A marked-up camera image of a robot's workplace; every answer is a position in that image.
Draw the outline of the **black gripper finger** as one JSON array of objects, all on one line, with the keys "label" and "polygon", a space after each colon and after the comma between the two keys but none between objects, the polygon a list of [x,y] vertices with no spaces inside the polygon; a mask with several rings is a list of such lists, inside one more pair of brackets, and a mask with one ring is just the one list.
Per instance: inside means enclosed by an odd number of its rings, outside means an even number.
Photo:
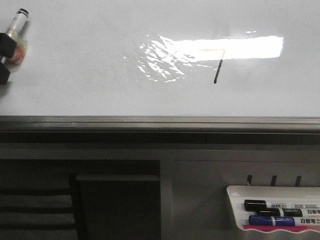
[{"label": "black gripper finger", "polygon": [[0,33],[0,55],[6,58],[12,58],[17,46],[17,42],[6,33]]},{"label": "black gripper finger", "polygon": [[0,85],[7,84],[10,74],[11,73],[8,68],[2,62],[0,62]]}]

